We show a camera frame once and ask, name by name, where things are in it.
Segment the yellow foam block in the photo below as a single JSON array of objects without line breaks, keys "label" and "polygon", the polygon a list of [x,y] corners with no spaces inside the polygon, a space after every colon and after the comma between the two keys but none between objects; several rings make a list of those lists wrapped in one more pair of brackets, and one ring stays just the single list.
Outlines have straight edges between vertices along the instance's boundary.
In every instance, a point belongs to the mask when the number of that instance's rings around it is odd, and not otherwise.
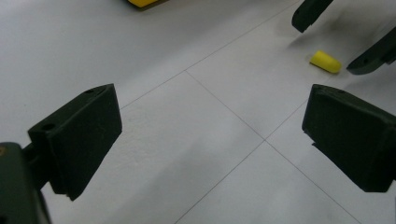
[{"label": "yellow foam block", "polygon": [[130,3],[134,4],[137,7],[145,7],[153,2],[157,2],[157,0],[128,0]]},{"label": "yellow foam block", "polygon": [[330,73],[338,73],[341,70],[341,63],[334,59],[329,54],[318,50],[315,55],[311,58],[310,63],[320,67]]}]

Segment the tile grout line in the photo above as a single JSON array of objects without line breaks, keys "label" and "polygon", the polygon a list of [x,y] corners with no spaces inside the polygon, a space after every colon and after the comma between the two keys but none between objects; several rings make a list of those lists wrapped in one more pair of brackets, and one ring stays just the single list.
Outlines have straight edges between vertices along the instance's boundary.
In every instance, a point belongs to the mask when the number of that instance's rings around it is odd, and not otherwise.
[{"label": "tile grout line", "polygon": [[237,118],[239,118],[242,122],[244,122],[250,130],[252,130],[255,134],[257,134],[262,140],[265,140],[261,134],[259,134],[256,130],[254,130],[246,121],[244,121],[239,115],[237,115],[233,110],[231,110],[230,107],[228,107],[226,104],[224,104],[213,92],[211,92],[204,84],[202,84],[200,81],[198,81],[192,74],[190,74],[188,71],[186,73],[192,77],[200,86],[202,86],[210,95],[212,95],[216,100],[218,100],[222,105],[224,105],[231,113],[233,113]]},{"label": "tile grout line", "polygon": [[213,189],[215,189],[225,178],[227,178],[228,175],[230,175],[240,164],[242,164],[242,162],[244,162],[253,152],[255,152],[257,150],[257,148],[259,148],[263,143],[265,142],[265,140],[262,140],[251,152],[249,152],[246,157],[244,159],[242,159],[238,164],[236,164],[236,166],[227,174],[225,175],[215,186],[213,186],[213,188],[211,188],[200,200],[198,200],[198,202],[196,202],[189,210],[187,210],[176,222],[175,224],[177,224],[184,216],[186,216],[198,203],[201,202],[201,200],[203,200]]},{"label": "tile grout line", "polygon": [[303,103],[300,104],[300,105],[297,107],[297,109],[295,109],[293,112],[291,112],[291,114],[290,114],[286,119],[284,119],[284,120],[274,129],[274,131],[271,132],[271,133],[270,133],[267,137],[265,137],[264,139],[267,140],[269,137],[271,137],[271,136],[280,128],[280,126],[282,126],[286,121],[288,121],[289,118],[291,118],[291,116],[293,116],[293,115],[297,112],[297,110],[299,110],[307,101],[308,101],[308,99],[304,100]]},{"label": "tile grout line", "polygon": [[177,73],[176,75],[174,75],[174,76],[172,76],[172,77],[170,77],[170,78],[168,78],[168,79],[166,79],[163,83],[161,83],[160,85],[157,85],[156,87],[154,87],[153,89],[151,89],[151,90],[149,90],[149,91],[147,91],[147,92],[145,92],[145,93],[143,93],[141,96],[139,96],[139,97],[137,97],[136,99],[134,99],[134,100],[132,100],[132,102],[131,103],[129,103],[129,104],[127,104],[127,105],[125,105],[125,106],[123,106],[122,108],[120,108],[120,110],[122,110],[123,108],[125,108],[125,107],[127,107],[127,106],[129,106],[129,105],[131,105],[131,104],[133,104],[134,102],[136,102],[136,101],[138,101],[138,100],[140,100],[140,98],[142,98],[142,97],[144,97],[145,95],[147,95],[147,94],[149,94],[149,93],[151,93],[152,91],[155,91],[155,90],[157,90],[158,88],[160,88],[163,84],[165,84],[165,83],[167,83],[168,81],[170,81],[170,80],[172,80],[173,78],[175,78],[175,77],[178,77],[178,76],[180,76],[181,74],[183,74],[185,71],[183,70],[183,71],[181,71],[180,73]]},{"label": "tile grout line", "polygon": [[120,110],[122,110],[123,108],[127,107],[128,105],[133,104],[135,101],[139,100],[139,99],[142,98],[143,96],[145,96],[145,95],[151,93],[152,91],[156,90],[157,88],[161,87],[161,85],[163,85],[163,84],[165,84],[166,82],[172,80],[174,77],[177,77],[177,76],[181,75],[183,72],[187,72],[187,70],[189,70],[190,68],[194,67],[196,64],[202,62],[202,61],[205,60],[206,58],[208,58],[208,57],[212,56],[213,54],[219,52],[220,50],[226,48],[227,46],[229,46],[230,44],[232,44],[232,43],[235,42],[236,40],[240,39],[242,36],[247,35],[248,33],[252,32],[252,31],[255,30],[255,29],[257,29],[259,26],[261,26],[261,25],[263,25],[264,23],[270,21],[271,19],[273,19],[274,17],[276,17],[276,16],[279,15],[280,13],[284,12],[285,10],[289,9],[290,7],[293,7],[294,5],[296,5],[296,4],[299,3],[299,2],[300,2],[300,0],[294,2],[293,4],[291,4],[291,5],[288,6],[288,7],[283,8],[283,9],[280,10],[278,13],[276,13],[274,16],[268,18],[268,19],[265,20],[265,21],[260,22],[258,25],[252,27],[252,28],[249,29],[248,31],[246,31],[246,32],[242,33],[241,35],[239,35],[238,37],[232,39],[230,42],[226,43],[224,46],[220,47],[219,49],[216,49],[215,51],[213,51],[213,52],[211,52],[211,53],[209,53],[208,55],[206,55],[206,56],[205,56],[204,58],[202,58],[201,60],[198,60],[198,62],[193,63],[192,65],[188,66],[186,69],[184,69],[184,70],[181,71],[180,73],[174,75],[173,77],[170,77],[169,79],[165,80],[165,81],[164,81],[163,83],[161,83],[160,85],[158,85],[158,86],[154,87],[153,89],[151,89],[151,90],[149,90],[149,91],[143,93],[141,96],[139,96],[139,97],[137,97],[136,99],[132,100],[131,103],[129,103],[129,104],[123,106]]},{"label": "tile grout line", "polygon": [[192,64],[191,66],[189,66],[188,68],[186,68],[185,71],[189,70],[190,68],[194,67],[196,64],[200,63],[201,61],[207,59],[208,57],[214,55],[215,53],[219,52],[220,50],[226,48],[227,46],[231,45],[233,42],[235,42],[236,40],[240,39],[241,37],[243,37],[244,35],[247,35],[248,33],[254,31],[255,29],[257,29],[259,26],[265,24],[266,22],[270,21],[271,19],[273,19],[274,17],[276,17],[277,15],[279,15],[280,13],[286,11],[287,9],[289,9],[290,7],[293,7],[294,5],[296,5],[297,3],[299,3],[300,0],[292,3],[290,6],[283,8],[282,10],[280,10],[279,12],[277,12],[275,15],[273,15],[272,17],[268,18],[265,21],[260,22],[258,25],[250,28],[249,30],[247,30],[246,32],[242,33],[240,36],[232,39],[230,42],[228,42],[227,44],[225,44],[224,46],[220,47],[219,49],[216,49],[215,51],[213,51],[212,53],[206,55],[203,59],[199,60],[197,63]]},{"label": "tile grout line", "polygon": [[318,189],[320,189],[324,194],[327,195],[327,197],[329,197],[333,202],[335,202],[338,206],[340,206],[346,213],[348,213],[353,219],[355,219],[358,223],[361,224],[360,221],[358,221],[357,218],[355,218],[354,216],[352,216],[352,214],[350,214],[345,207],[343,207],[339,202],[337,202],[332,196],[330,196],[326,191],[324,191],[317,183],[315,183],[311,178],[309,178],[302,170],[300,170],[300,168],[298,168],[294,163],[292,163],[288,158],[286,158],[282,153],[280,153],[280,151],[278,151],[271,143],[269,143],[268,141],[265,140],[265,142],[270,145],[277,153],[279,153],[280,156],[282,156],[286,161],[288,161],[292,166],[294,166],[294,168],[296,168],[301,174],[303,174],[303,176],[305,176],[306,179],[308,179],[311,183],[313,183]]}]

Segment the screw hole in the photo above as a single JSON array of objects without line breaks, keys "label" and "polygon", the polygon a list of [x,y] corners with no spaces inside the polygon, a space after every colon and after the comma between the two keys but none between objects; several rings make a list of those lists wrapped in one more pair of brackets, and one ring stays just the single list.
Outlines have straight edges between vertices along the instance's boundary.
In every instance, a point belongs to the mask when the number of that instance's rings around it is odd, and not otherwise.
[{"label": "screw hole", "polygon": [[4,216],[0,216],[0,224],[6,224],[7,223],[7,218]]},{"label": "screw hole", "polygon": [[51,130],[53,128],[55,128],[55,124],[46,124],[41,129],[44,130],[44,131],[49,131],[49,130]]}]

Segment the yellow object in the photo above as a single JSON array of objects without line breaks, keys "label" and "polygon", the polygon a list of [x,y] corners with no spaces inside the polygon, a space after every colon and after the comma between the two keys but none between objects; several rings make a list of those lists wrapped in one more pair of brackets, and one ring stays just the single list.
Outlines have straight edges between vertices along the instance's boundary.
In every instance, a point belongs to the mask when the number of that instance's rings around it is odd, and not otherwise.
[{"label": "yellow object", "polygon": [[157,0],[128,0],[128,1],[137,7],[145,7],[153,2],[157,2]]},{"label": "yellow object", "polygon": [[342,66],[340,62],[334,59],[334,57],[321,50],[318,50],[318,52],[315,53],[310,62],[330,73],[340,72]]}]

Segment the floor tile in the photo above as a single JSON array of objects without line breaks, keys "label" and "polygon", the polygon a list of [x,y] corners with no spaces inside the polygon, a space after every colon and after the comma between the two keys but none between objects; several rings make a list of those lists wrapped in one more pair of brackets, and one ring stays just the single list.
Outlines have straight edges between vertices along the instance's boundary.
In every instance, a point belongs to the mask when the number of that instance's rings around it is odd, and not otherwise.
[{"label": "floor tile", "polygon": [[0,138],[27,144],[28,128],[98,85],[115,83],[125,106],[294,2],[171,0],[138,11],[127,0],[7,1]]},{"label": "floor tile", "polygon": [[[309,64],[309,56],[322,49],[349,62],[394,16],[395,4],[381,3],[334,1],[304,34],[290,24],[296,4],[188,72],[265,138],[306,100],[312,84],[331,76]],[[362,24],[360,7],[368,15]]]},{"label": "floor tile", "polygon": [[358,223],[263,143],[178,224]]},{"label": "floor tile", "polygon": [[360,223],[395,223],[396,186],[393,184],[387,193],[365,193],[357,187],[324,154],[311,146],[313,141],[302,130],[305,109],[306,104],[267,141]]},{"label": "floor tile", "polygon": [[173,224],[262,142],[187,74],[121,116],[123,133],[80,198],[46,187],[54,223]]}]

